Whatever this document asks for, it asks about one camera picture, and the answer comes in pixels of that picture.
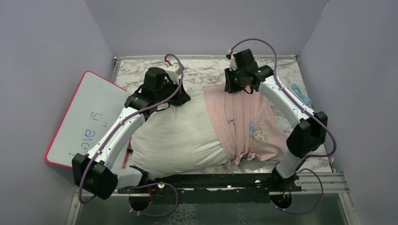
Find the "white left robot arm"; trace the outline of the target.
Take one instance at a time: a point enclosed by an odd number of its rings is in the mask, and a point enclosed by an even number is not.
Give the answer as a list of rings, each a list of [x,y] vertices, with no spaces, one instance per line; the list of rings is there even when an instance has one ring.
[[[147,172],[137,167],[115,169],[119,153],[132,135],[162,104],[181,106],[190,101],[183,88],[184,67],[169,65],[166,69],[151,67],[144,76],[144,83],[130,96],[114,124],[98,143],[85,155],[77,153],[72,159],[75,185],[79,187],[80,203],[83,190],[103,200],[116,189],[131,187],[135,192],[147,188]]]

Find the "white pillow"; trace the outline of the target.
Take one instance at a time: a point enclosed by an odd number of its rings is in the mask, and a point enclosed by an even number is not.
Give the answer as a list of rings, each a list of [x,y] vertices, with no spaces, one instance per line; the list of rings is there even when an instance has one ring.
[[[229,159],[208,116],[204,91],[188,94],[190,101],[153,113],[132,135],[128,163],[151,179],[198,172]]]

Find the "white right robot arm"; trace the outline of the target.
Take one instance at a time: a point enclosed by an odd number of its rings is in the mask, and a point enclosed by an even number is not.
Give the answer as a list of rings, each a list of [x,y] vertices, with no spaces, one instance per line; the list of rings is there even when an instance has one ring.
[[[324,144],[328,117],[301,103],[282,84],[274,68],[258,66],[250,49],[229,52],[226,58],[230,66],[224,70],[225,91],[234,93],[249,87],[249,94],[260,93],[277,106],[293,129],[286,141],[288,152],[272,171],[271,186],[282,191],[289,186],[289,179],[296,175],[306,156]]]

